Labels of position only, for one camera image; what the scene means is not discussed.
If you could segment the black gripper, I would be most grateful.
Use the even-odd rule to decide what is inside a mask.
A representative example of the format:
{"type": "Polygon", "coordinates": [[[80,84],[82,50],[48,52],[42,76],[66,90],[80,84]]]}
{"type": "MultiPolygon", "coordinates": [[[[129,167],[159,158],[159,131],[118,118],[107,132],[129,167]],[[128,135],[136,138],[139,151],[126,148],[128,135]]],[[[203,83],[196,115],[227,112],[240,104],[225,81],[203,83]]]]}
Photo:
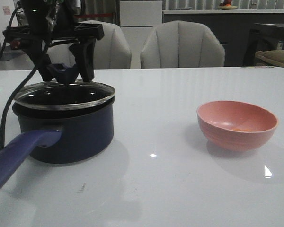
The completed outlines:
{"type": "Polygon", "coordinates": [[[29,44],[26,54],[36,66],[43,81],[53,76],[47,66],[51,60],[47,51],[53,40],[78,40],[69,47],[84,82],[94,78],[94,48],[96,40],[104,37],[101,24],[89,25],[76,22],[70,0],[21,0],[19,6],[27,19],[27,26],[7,27],[5,40],[29,44]]]}

